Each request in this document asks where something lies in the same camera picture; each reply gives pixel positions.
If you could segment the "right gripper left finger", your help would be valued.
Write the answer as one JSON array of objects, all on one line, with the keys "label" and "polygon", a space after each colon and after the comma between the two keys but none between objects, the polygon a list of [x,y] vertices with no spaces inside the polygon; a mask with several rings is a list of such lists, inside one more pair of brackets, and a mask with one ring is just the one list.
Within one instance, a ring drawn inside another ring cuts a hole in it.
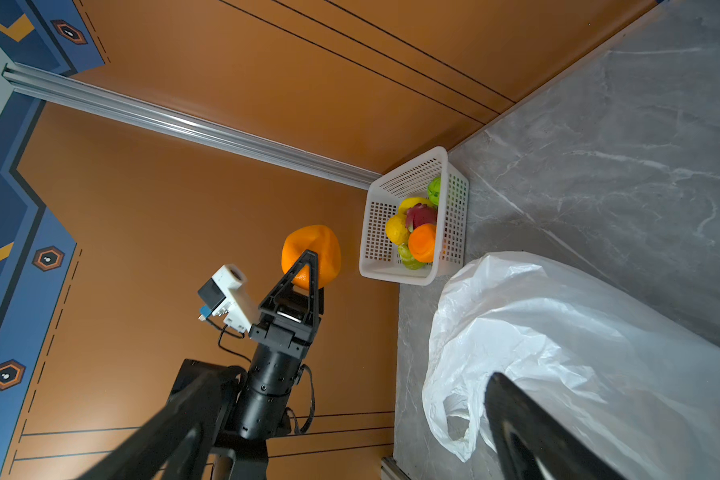
[{"label": "right gripper left finger", "polygon": [[203,475],[222,406],[218,376],[204,373],[83,479],[199,479]]}]

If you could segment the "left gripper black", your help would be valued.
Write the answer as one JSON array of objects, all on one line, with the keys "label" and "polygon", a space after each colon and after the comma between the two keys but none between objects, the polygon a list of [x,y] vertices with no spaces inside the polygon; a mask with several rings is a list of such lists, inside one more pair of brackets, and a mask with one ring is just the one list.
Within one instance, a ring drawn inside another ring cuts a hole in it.
[{"label": "left gripper black", "polygon": [[[295,285],[307,269],[307,287]],[[320,321],[318,255],[307,250],[283,275],[259,305],[259,322],[249,337],[262,346],[297,360],[304,360],[315,341]]]}]

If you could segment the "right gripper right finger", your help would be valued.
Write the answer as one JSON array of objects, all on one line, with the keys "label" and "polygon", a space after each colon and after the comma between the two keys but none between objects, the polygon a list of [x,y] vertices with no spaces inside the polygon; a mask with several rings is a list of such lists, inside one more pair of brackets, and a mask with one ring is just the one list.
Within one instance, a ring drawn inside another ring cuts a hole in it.
[{"label": "right gripper right finger", "polygon": [[504,374],[491,375],[485,410],[506,479],[620,479]]}]

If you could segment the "yellow lemon fruit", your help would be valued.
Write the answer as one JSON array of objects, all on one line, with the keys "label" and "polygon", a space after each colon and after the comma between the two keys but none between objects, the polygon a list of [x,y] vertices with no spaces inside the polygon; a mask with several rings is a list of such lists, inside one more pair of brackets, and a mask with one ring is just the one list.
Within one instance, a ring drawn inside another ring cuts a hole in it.
[{"label": "yellow lemon fruit", "polygon": [[406,215],[397,214],[392,216],[386,223],[385,233],[394,245],[405,245],[410,235],[406,226]]}]

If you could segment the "yellow-green fruit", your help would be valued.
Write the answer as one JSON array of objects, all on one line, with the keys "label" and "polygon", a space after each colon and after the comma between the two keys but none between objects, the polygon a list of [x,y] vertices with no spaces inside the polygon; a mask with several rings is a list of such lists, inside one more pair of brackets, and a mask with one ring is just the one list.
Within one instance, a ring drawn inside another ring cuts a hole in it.
[{"label": "yellow-green fruit", "polygon": [[426,263],[418,261],[406,244],[398,246],[398,255],[402,265],[409,270],[420,270],[426,266]]}]

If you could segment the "red dragon fruit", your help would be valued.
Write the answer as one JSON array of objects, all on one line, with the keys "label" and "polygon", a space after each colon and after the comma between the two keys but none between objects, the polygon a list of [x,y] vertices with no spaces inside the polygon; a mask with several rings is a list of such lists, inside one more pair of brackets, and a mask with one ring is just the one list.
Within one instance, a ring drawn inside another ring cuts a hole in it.
[{"label": "red dragon fruit", "polygon": [[417,205],[408,210],[406,214],[406,226],[409,232],[413,232],[423,225],[437,224],[437,209],[431,209],[424,205]]}]

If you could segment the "white plastic bag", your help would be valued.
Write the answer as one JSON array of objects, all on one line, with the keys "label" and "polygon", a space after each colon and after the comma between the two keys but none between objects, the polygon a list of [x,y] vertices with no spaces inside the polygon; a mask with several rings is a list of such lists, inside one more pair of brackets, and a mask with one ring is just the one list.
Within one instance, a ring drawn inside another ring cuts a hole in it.
[{"label": "white plastic bag", "polygon": [[494,373],[629,479],[720,479],[720,348],[581,270],[499,252],[445,284],[422,404],[461,461]]}]

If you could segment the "green apple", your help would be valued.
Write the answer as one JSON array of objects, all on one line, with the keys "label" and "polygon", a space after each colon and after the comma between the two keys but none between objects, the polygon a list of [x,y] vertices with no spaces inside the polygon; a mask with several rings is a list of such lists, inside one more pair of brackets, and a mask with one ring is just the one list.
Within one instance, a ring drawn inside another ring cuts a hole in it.
[{"label": "green apple", "polygon": [[427,186],[427,197],[433,206],[440,205],[441,177],[434,178]]}]

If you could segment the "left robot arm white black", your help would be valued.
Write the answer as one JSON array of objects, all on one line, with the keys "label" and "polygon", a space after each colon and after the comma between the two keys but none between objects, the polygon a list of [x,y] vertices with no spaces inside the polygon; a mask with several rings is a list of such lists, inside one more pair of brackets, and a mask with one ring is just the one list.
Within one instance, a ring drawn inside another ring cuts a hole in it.
[{"label": "left robot arm white black", "polygon": [[222,405],[211,455],[215,479],[263,479],[268,467],[267,442],[304,435],[314,418],[298,421],[288,402],[295,385],[311,372],[304,360],[317,335],[324,311],[319,286],[319,257],[304,251],[259,306],[245,290],[246,277],[234,265],[220,267],[199,289],[200,319],[221,337],[248,337],[257,347],[247,369],[187,360],[172,391],[178,393],[202,373],[219,375]]}]

